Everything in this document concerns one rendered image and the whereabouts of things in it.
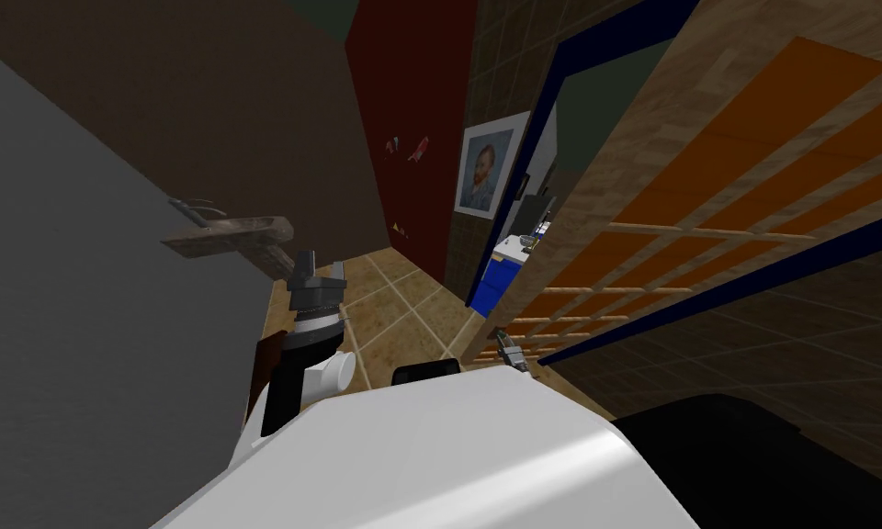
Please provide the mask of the wooden door with orange panels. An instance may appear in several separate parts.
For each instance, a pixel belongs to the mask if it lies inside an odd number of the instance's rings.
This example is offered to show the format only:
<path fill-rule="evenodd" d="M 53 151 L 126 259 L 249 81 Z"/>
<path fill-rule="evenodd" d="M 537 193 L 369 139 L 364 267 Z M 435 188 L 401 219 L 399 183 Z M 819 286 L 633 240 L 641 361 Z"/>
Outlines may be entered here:
<path fill-rule="evenodd" d="M 698 0 L 501 301 L 550 360 L 882 219 L 882 0 Z"/>

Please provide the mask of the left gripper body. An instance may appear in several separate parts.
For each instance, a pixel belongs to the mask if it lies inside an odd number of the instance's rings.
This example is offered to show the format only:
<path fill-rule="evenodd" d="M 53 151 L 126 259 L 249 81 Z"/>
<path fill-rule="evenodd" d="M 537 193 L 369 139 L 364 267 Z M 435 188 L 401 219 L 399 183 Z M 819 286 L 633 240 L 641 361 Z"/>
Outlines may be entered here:
<path fill-rule="evenodd" d="M 337 307 L 344 302 L 346 279 L 331 276 L 293 276 L 287 281 L 290 293 L 288 308 L 307 312 Z"/>

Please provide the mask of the framed portrait painting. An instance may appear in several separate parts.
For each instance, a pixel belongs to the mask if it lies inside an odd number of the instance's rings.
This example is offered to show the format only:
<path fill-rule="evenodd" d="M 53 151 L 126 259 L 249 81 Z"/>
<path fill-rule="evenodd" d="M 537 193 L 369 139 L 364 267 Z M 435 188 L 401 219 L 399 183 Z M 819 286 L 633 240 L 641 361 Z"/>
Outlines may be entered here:
<path fill-rule="evenodd" d="M 465 129 L 454 211 L 492 219 L 501 204 L 530 113 Z"/>

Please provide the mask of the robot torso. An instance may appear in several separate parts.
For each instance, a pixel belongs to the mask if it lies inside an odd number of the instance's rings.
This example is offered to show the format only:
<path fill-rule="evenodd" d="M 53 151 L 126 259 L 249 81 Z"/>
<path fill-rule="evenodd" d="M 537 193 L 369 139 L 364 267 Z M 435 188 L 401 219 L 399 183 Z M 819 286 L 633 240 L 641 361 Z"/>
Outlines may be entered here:
<path fill-rule="evenodd" d="M 152 529 L 699 529 L 604 417 L 509 366 L 319 401 Z"/>

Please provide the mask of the blue cabinet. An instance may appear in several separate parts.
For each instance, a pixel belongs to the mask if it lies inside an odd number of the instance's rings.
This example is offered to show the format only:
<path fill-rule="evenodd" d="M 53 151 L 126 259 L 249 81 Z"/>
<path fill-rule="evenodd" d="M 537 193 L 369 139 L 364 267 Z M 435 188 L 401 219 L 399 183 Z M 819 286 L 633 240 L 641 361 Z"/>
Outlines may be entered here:
<path fill-rule="evenodd" d="M 549 225 L 549 221 L 543 221 L 532 235 L 508 235 L 496 244 L 470 304 L 483 318 L 501 300 L 531 255 L 531 251 L 523 245 L 523 239 L 537 242 L 544 236 Z"/>

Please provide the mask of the brown wall sink with tap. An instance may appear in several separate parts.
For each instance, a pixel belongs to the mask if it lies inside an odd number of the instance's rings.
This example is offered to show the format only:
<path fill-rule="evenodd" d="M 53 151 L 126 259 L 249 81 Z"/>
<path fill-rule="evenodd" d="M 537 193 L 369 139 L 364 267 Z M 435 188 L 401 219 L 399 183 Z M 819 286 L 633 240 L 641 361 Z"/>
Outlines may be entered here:
<path fill-rule="evenodd" d="M 193 222 L 192 228 L 171 235 L 162 243 L 185 259 L 196 259 L 225 253 L 238 253 L 271 279 L 287 280 L 294 270 L 294 261 L 283 246 L 294 237 L 291 223 L 284 217 L 252 217 L 239 219 L 204 219 L 205 206 L 191 206 L 170 198 L 168 203 L 183 217 Z"/>

